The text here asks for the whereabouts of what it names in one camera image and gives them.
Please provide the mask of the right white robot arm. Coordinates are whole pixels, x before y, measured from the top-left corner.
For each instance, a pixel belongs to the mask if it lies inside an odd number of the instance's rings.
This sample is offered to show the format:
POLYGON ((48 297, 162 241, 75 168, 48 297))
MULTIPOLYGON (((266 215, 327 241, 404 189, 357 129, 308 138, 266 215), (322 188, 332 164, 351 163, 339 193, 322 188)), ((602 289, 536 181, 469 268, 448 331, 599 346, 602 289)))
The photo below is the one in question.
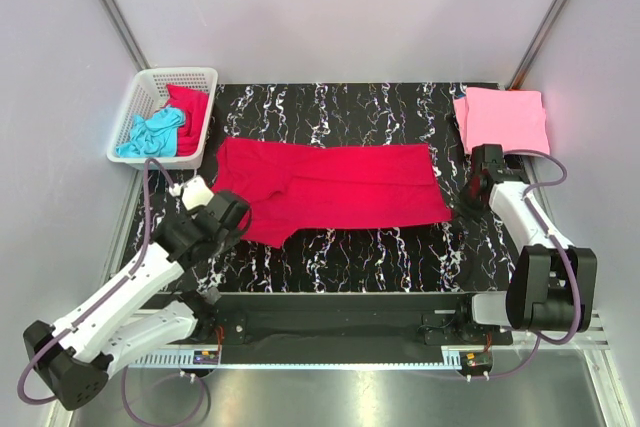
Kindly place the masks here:
POLYGON ((507 290, 473 294, 466 311, 454 318, 454 331, 470 344, 486 336, 491 326, 531 332, 550 344, 563 345, 590 326, 597 257, 592 249, 578 247, 562 234, 534 196, 537 189, 563 183, 566 167, 542 152, 518 154, 545 158, 561 175, 530 184, 523 171, 507 166, 507 153, 500 145, 472 149, 471 176, 460 193, 458 212, 474 220, 488 212, 496 215, 519 256, 507 290))

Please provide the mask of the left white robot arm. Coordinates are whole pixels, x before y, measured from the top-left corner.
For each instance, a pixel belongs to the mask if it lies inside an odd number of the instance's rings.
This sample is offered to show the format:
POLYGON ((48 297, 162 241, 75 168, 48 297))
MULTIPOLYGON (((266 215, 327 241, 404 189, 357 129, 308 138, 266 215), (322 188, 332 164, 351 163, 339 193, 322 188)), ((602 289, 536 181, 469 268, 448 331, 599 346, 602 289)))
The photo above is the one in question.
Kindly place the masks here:
POLYGON ((230 191, 184 193, 183 209, 159 223, 125 268, 89 299, 53 323, 37 320, 23 340, 29 363, 18 381, 18 395, 35 372, 68 411, 91 400, 119 371, 176 341, 208 341, 215 333, 214 305, 219 292, 178 294, 155 314, 132 316, 167 285, 197 264, 233 247, 251 224, 249 203, 230 191))

